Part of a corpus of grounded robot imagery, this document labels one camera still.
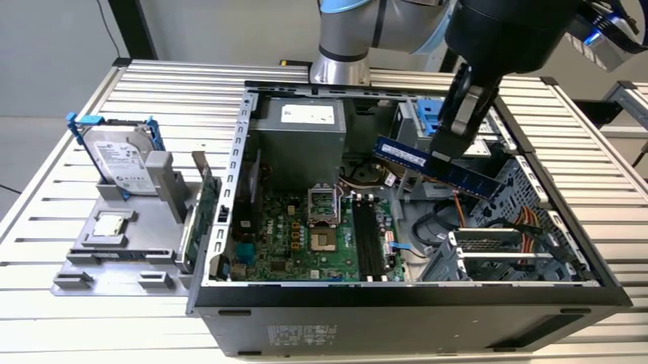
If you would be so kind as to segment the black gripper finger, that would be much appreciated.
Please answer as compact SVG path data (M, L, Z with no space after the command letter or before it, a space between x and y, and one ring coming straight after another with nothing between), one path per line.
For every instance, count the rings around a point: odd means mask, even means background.
M478 134L494 104L501 77L461 64L438 114L438 128L430 142L431 153L460 158Z

